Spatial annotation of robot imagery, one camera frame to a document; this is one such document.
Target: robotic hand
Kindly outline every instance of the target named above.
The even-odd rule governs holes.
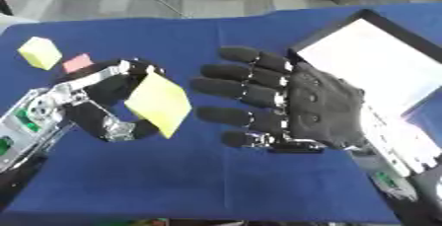
[[[362,90],[299,56],[288,60],[246,47],[219,53],[246,66],[204,65],[192,89],[258,108],[197,109],[204,120],[245,129],[224,132],[225,144],[278,153],[346,150],[404,225],[442,225],[442,150],[423,132],[406,123],[392,129],[363,103]]]
[[[264,147],[271,152],[317,153],[325,147],[361,145],[363,92],[300,61],[246,47],[222,47],[222,58],[246,63],[205,65],[192,89],[239,100],[260,110],[201,107],[207,121],[240,126],[222,140],[234,147]]]
[[[0,118],[0,211],[44,163],[48,151],[75,124],[104,141],[155,134],[145,119],[121,121],[111,112],[118,101],[158,66],[144,60],[93,64],[57,79],[51,88],[29,90]]]

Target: black glove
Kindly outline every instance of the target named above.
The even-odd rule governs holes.
[[[363,142],[359,122],[362,90],[305,61],[291,63],[246,47],[222,47],[219,53],[248,66],[204,65],[204,77],[192,79],[192,89],[261,109],[197,109],[204,120],[247,129],[224,132],[222,140],[227,145],[265,147],[273,152],[319,152],[324,147],[344,148]]]

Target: red object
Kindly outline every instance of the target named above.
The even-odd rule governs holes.
[[[71,73],[80,70],[81,68],[88,67],[91,64],[94,64],[91,57],[89,57],[87,53],[84,53],[64,62],[63,70],[66,73]]]

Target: yellow cube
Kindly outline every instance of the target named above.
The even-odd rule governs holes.
[[[32,37],[19,48],[20,54],[31,66],[49,70],[60,59],[61,53],[50,39]]]
[[[155,72],[146,76],[124,104],[156,125],[166,138],[172,137],[191,110],[185,91]]]

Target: blue tablecloth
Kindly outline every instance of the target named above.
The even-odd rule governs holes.
[[[29,88],[45,86],[54,76],[54,71],[32,68],[17,53],[33,36],[52,39],[65,59],[83,52],[95,61],[149,58],[187,89],[194,106],[233,106],[237,103],[188,88],[189,78],[198,75],[200,65],[221,62],[216,54],[219,46],[247,45],[284,54],[294,42],[357,9],[286,11],[237,19],[122,19],[15,26],[0,37],[0,88],[4,90],[0,112]],[[376,10],[425,38],[442,42],[440,4]],[[440,123],[442,112],[432,113],[418,116],[426,123],[431,123],[430,118]],[[275,155],[236,150],[219,142],[224,129],[198,120],[193,113],[170,140],[155,136],[106,144],[76,129],[55,146],[42,171],[3,218],[38,218],[45,225],[61,225],[63,220],[79,225],[84,218],[100,217],[396,221],[345,153]]]

